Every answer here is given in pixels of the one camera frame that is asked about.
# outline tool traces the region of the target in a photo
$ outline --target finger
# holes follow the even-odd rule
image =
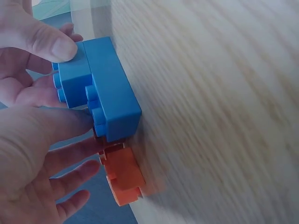
[[[61,170],[96,154],[98,151],[100,151],[99,145],[92,137],[49,151],[45,157],[44,166],[48,172],[48,176],[51,177]]]
[[[61,221],[64,222],[79,211],[87,203],[89,197],[90,193],[87,190],[81,190],[65,202],[59,203],[56,208]]]
[[[75,42],[60,30],[34,19],[23,9],[15,9],[16,18],[7,24],[11,37],[2,45],[20,48],[51,62],[71,60],[76,52]]]
[[[0,82],[0,99],[3,104],[10,107],[13,105],[66,107],[60,103],[57,90],[54,87],[27,87],[14,78],[6,78]]]
[[[72,33],[74,32],[74,24],[68,22],[68,23],[64,24],[59,30],[61,32],[63,32],[64,34],[71,36]]]
[[[33,12],[32,12],[32,0],[23,0],[23,9],[29,15],[33,15]]]
[[[66,196],[80,187],[83,183],[96,175],[99,168],[100,163],[98,161],[91,160],[83,163],[61,177],[50,179],[55,200]]]
[[[55,89],[53,82],[53,74],[42,76],[35,80],[32,84],[33,87],[51,87]]]
[[[70,109],[15,106],[0,110],[0,117],[0,136],[20,141],[22,147],[39,149],[30,151],[33,154],[45,150],[42,158],[54,143],[80,136],[93,126],[90,114]]]
[[[81,36],[80,34],[72,34],[72,35],[70,36],[70,38],[71,38],[74,42],[83,41],[83,36]]]
[[[1,154],[7,155],[2,165],[22,180],[19,186],[36,177],[51,145],[80,136],[93,126],[90,115],[70,109],[14,106],[0,110],[0,117]],[[12,169],[11,163],[18,166]],[[14,182],[8,186],[16,188]]]
[[[83,37],[79,34],[70,33],[69,37],[74,42],[79,42],[83,40]],[[52,71],[52,64],[48,60],[45,60],[41,57],[31,54],[28,59],[27,69],[46,75]]]

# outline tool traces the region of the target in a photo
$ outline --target lego brick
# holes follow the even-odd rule
[[[112,149],[105,149],[101,163],[105,166],[106,171],[113,171],[117,179],[117,186],[121,190],[128,190],[145,184],[134,154],[129,147],[120,149],[118,145],[115,145]]]
[[[122,147],[123,144],[116,143],[100,154],[109,186],[119,206],[137,201],[141,196],[140,187],[145,185],[131,148]]]
[[[78,51],[72,60],[52,64],[53,69],[58,70],[58,73],[53,75],[53,81],[59,100],[66,102],[69,108],[87,103],[85,87],[92,84],[92,75],[83,42],[76,44]]]
[[[123,206],[135,202],[141,196],[141,191],[139,188],[134,188],[134,189],[129,189],[124,191],[117,188],[115,179],[110,180],[107,177],[107,181],[112,191],[112,194],[115,198],[115,201],[119,206]]]
[[[92,73],[85,88],[97,136],[107,141],[136,132],[141,109],[109,37],[83,42]]]

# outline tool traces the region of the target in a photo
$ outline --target hand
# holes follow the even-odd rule
[[[77,52],[75,42],[83,40],[72,33],[73,24],[57,30],[34,19],[31,0],[0,1],[0,102],[65,107],[52,75],[33,81],[26,69],[49,74],[50,62],[71,60]]]
[[[50,145],[79,136],[93,125],[80,111],[16,106],[0,110],[0,223],[62,224],[88,200],[71,193],[99,170],[87,161],[58,178],[59,171],[99,151],[93,138],[48,151]]]

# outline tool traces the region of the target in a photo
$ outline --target wooden surface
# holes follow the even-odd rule
[[[73,12],[112,35],[142,107],[139,224],[299,223],[299,1],[112,0]]]

